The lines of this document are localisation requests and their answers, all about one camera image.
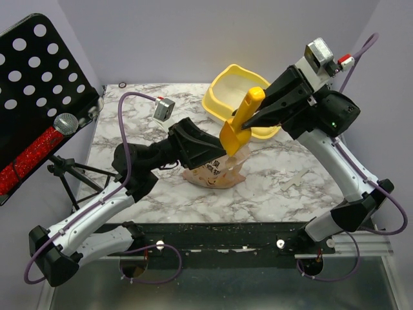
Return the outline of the yellow plastic litter scoop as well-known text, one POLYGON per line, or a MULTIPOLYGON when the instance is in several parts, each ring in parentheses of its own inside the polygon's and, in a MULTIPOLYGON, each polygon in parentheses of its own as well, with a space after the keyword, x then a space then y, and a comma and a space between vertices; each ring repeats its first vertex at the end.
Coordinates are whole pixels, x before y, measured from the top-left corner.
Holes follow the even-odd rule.
POLYGON ((219 140, 228 156, 232 157, 250 140, 252 131, 250 128, 243 129, 243 124, 254 115, 264 98, 265 92, 261 87, 250 88, 235 116, 225 121, 219 133, 219 140))

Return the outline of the pink cat litter bag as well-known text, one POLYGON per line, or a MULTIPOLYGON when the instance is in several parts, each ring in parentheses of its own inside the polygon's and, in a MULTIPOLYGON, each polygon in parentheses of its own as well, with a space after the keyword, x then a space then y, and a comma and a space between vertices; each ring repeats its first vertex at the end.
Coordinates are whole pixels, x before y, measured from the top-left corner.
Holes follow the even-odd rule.
POLYGON ((250 155, 250 148, 245 145, 232 157, 225 155, 196 169, 185 169, 181 175, 184 180, 194 185, 211 189, 229 189, 246 180, 241 174, 241 169, 250 155))

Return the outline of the yellow plastic litter box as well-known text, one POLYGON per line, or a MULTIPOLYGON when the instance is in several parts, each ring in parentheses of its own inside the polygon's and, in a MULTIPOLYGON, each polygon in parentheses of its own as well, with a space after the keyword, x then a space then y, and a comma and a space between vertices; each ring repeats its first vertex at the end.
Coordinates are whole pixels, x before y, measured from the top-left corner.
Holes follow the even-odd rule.
POLYGON ((202 99, 208 117, 222 125, 232 117, 252 87, 266 89, 270 83, 253 71, 231 64, 210 84, 202 99))

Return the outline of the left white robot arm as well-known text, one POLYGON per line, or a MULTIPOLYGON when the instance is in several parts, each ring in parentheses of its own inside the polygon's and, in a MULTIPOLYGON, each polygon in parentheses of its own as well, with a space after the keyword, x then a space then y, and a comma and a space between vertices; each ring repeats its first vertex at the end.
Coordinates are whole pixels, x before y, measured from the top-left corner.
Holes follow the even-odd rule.
POLYGON ((154 169, 173 163, 194 169, 225 154, 219 139, 201 130, 190 118, 172 125, 165 139, 149 146, 127 142, 118 145, 112 162, 117 175, 102 192, 59 223, 47 229, 38 225, 29 232, 30 261, 24 281, 32 284, 28 277, 32 265, 37 265, 44 281, 57 287, 90 260, 121 251, 138 254, 143 247, 143 233, 134 223, 108 232, 98 246, 90 239, 111 217, 151 192, 158 181, 154 169))

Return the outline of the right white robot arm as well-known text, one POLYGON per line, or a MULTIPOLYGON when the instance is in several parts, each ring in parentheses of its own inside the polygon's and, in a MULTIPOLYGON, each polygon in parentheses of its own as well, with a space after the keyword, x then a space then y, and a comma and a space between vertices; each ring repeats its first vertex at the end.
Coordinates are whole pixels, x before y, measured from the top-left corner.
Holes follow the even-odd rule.
POLYGON ((331 175, 343 201, 306 223, 295 241, 311 253, 321 240, 340 232, 354 232, 370 219, 394 190, 388 179, 369 172, 338 139, 359 116, 359 107, 328 82, 339 70, 314 69, 300 59, 264 89, 260 107, 241 128, 280 126, 309 150, 331 175))

